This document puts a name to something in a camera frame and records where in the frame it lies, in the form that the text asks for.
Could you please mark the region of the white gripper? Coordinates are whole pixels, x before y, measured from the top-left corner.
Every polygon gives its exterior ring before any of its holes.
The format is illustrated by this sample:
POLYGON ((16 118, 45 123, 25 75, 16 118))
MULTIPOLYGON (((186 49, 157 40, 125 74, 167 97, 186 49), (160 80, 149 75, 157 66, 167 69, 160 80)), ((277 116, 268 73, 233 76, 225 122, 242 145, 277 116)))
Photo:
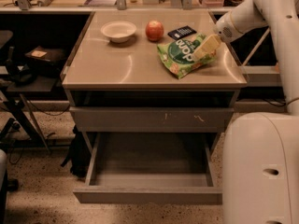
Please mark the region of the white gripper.
POLYGON ((197 62, 216 50, 221 41, 231 43, 245 34, 246 18, 239 12, 229 11, 221 16, 213 31, 216 35, 207 36, 192 53, 192 59, 197 62))

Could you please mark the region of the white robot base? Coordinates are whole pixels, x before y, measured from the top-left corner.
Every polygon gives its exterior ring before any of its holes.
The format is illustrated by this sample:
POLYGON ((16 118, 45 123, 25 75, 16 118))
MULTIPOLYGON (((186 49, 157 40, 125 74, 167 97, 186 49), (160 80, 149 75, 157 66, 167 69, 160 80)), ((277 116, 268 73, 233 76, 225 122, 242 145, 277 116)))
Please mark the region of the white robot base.
POLYGON ((299 224, 299 118, 250 113, 229 126, 222 156, 224 224, 299 224))

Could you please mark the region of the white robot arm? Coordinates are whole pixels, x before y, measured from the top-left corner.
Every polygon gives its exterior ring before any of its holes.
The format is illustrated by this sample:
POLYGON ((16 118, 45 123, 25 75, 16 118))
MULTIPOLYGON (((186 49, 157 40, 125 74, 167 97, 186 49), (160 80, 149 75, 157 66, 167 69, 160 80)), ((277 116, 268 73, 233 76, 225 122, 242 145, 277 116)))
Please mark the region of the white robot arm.
POLYGON ((299 115, 299 18, 298 0, 246 0, 225 13, 215 24, 214 34, 192 54, 196 61, 222 42, 231 43, 245 33, 268 27, 278 60, 287 110, 299 115))

